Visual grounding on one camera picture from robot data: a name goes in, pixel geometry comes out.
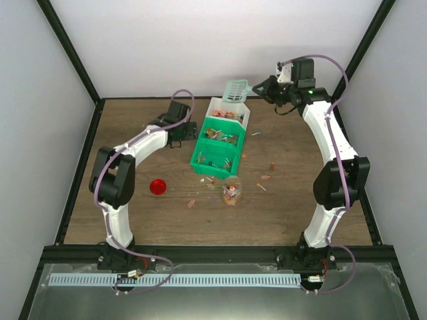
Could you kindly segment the light blue slotted scoop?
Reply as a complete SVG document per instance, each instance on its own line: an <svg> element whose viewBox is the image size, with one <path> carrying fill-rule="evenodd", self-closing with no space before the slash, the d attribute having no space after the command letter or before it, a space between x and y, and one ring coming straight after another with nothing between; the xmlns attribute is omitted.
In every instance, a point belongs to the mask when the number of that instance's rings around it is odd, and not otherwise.
<svg viewBox="0 0 427 320"><path fill-rule="evenodd" d="M247 96L252 92L252 86L246 79L228 81L222 101L227 103L243 103Z"/></svg>

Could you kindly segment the white candy bin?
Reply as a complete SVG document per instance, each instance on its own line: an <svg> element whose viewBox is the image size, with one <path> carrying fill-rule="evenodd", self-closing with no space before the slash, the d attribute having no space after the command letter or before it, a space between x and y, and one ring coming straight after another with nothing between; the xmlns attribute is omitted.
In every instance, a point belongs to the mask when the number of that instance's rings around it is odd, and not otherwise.
<svg viewBox="0 0 427 320"><path fill-rule="evenodd" d="M221 98L212 97L205 116L238 123L246 130L250 113L250 109L244 103L229 103Z"/></svg>

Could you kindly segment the green candy bin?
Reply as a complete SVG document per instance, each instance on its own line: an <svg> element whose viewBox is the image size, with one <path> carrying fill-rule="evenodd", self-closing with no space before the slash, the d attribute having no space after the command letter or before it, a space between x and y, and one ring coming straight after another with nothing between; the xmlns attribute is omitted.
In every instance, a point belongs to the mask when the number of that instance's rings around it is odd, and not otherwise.
<svg viewBox="0 0 427 320"><path fill-rule="evenodd" d="M198 139L189 164L199 175L225 179L237 175L242 148L213 139Z"/></svg>
<svg viewBox="0 0 427 320"><path fill-rule="evenodd" d="M246 137L246 130L240 123L219 117L206 117L201 126L200 141L217 141L221 146L234 146L241 153Z"/></svg>

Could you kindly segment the red round lid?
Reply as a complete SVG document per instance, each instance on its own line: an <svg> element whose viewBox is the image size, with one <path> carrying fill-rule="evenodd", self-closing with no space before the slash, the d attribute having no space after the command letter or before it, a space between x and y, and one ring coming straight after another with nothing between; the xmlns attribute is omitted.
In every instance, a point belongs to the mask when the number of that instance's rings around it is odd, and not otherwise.
<svg viewBox="0 0 427 320"><path fill-rule="evenodd" d="M167 190L167 184L163 179L154 179L149 185L149 190L154 195L163 195Z"/></svg>

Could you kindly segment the clear plastic cup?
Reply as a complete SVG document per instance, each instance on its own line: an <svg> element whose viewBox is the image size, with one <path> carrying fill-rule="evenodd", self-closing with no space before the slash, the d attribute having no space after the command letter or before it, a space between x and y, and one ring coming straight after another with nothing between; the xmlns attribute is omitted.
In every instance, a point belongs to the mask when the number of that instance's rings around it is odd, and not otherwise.
<svg viewBox="0 0 427 320"><path fill-rule="evenodd" d="M229 176L223 180L222 199L227 205L237 205L242 198L242 182L237 176Z"/></svg>

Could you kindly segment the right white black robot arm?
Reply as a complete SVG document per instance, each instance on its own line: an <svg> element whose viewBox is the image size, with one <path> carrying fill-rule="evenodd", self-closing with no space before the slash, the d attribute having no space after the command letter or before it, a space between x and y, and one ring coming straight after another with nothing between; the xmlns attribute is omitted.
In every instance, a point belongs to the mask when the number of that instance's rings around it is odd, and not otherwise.
<svg viewBox="0 0 427 320"><path fill-rule="evenodd" d="M291 104L310 128L322 156L324 166L313 183L316 209L295 253L306 269L326 258L340 219L359 200L370 172L370 161L358 155L337 122L334 109L339 101L316 85L315 59L316 55L308 55L279 62L276 74L252 89L276 108Z"/></svg>

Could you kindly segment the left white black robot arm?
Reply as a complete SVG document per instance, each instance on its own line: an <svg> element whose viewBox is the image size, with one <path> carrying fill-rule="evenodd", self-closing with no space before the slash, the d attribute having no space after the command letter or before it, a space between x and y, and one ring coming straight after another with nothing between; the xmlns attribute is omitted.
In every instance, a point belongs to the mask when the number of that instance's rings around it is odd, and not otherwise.
<svg viewBox="0 0 427 320"><path fill-rule="evenodd" d="M95 205L101 209L106 229L104 268L125 271L146 260L149 264L173 263L157 255L134 251L135 239L129 223L129 202L135 191L136 169L152 153L182 141L194 132L191 122L195 100L186 105L172 99L167 112L161 114L129 141L115 147L101 147L97 152L89 190Z"/></svg>

